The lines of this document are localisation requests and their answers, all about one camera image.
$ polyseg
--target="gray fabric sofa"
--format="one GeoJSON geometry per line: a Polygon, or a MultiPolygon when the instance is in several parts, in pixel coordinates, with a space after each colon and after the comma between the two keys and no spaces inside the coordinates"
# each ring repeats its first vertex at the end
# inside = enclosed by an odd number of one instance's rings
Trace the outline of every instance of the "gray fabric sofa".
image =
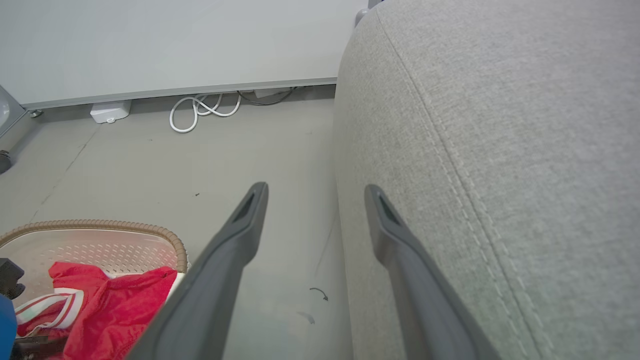
{"type": "Polygon", "coordinates": [[[388,0],[347,46],[334,149],[356,359],[402,359],[364,187],[503,359],[640,359],[640,3],[388,0]]]}

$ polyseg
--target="coiled white cable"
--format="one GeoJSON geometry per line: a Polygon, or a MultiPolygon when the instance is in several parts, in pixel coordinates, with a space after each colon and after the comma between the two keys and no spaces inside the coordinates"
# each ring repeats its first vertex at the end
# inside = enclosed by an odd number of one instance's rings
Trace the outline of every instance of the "coiled white cable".
{"type": "Polygon", "coordinates": [[[219,94],[218,96],[218,102],[216,102],[216,105],[213,108],[208,107],[203,101],[204,99],[207,98],[207,96],[212,95],[212,94],[198,94],[195,97],[193,96],[187,96],[187,97],[183,97],[180,99],[180,101],[176,102],[175,105],[173,105],[173,109],[171,109],[171,113],[169,114],[169,125],[171,125],[171,128],[173,130],[176,130],[179,133],[188,133],[191,130],[193,130],[196,125],[198,124],[198,116],[207,116],[209,114],[215,114],[219,117],[228,117],[231,116],[233,114],[236,113],[236,111],[238,110],[238,108],[240,107],[240,100],[242,99],[239,95],[238,95],[238,101],[236,102],[236,107],[230,112],[230,113],[219,113],[216,111],[216,109],[218,108],[218,106],[220,106],[220,101],[222,100],[222,94],[219,94]],[[191,100],[191,105],[193,107],[193,124],[191,126],[189,126],[186,129],[178,129],[177,127],[175,127],[175,125],[173,124],[173,113],[175,113],[175,109],[178,108],[178,105],[182,104],[183,101],[187,101],[187,100],[191,100]],[[203,108],[207,109],[207,111],[201,113],[198,111],[198,109],[200,108],[200,106],[202,106],[203,108]]]}

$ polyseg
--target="plastic basket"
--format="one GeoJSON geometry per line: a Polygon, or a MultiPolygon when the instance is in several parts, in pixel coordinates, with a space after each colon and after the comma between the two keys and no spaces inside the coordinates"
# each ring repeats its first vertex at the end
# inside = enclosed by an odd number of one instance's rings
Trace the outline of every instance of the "plastic basket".
{"type": "Polygon", "coordinates": [[[111,275],[142,274],[169,266],[186,273],[184,245],[164,227],[108,220],[60,220],[18,227],[0,237],[0,258],[24,270],[26,289],[14,307],[53,292],[55,261],[95,265],[111,275]]]}

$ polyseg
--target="black cable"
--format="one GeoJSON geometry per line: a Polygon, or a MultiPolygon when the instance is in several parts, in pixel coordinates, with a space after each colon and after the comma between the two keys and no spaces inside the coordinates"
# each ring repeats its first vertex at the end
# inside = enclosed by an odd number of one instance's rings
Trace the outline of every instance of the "black cable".
{"type": "Polygon", "coordinates": [[[283,97],[279,98],[276,101],[273,102],[259,102],[259,101],[254,101],[249,99],[248,97],[244,96],[241,92],[238,92],[238,95],[240,95],[240,97],[242,97],[244,100],[247,100],[248,102],[254,104],[254,105],[258,105],[258,106],[269,106],[269,105],[275,105],[279,102],[283,102],[286,98],[288,98],[289,96],[291,96],[291,94],[293,94],[293,90],[297,89],[298,87],[294,87],[291,88],[291,90],[289,90],[289,92],[287,92],[283,97]]]}

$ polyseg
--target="gray floor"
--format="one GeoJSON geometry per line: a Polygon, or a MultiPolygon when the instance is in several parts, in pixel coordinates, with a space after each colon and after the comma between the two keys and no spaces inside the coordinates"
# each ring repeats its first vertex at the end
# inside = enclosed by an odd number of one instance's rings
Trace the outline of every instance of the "gray floor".
{"type": "MultiPolygon", "coordinates": [[[[266,181],[266,223],[244,270],[225,359],[351,359],[333,90],[304,88],[274,106],[200,117],[188,134],[168,123],[179,97],[134,101],[114,124],[96,124],[90,106],[47,110],[12,145],[16,164],[0,175],[0,233],[44,220],[143,222],[178,234],[193,262],[248,187],[266,181]]],[[[231,102],[226,96],[222,111],[231,102]]],[[[180,108],[177,125],[187,127],[190,103],[180,108]]]]}

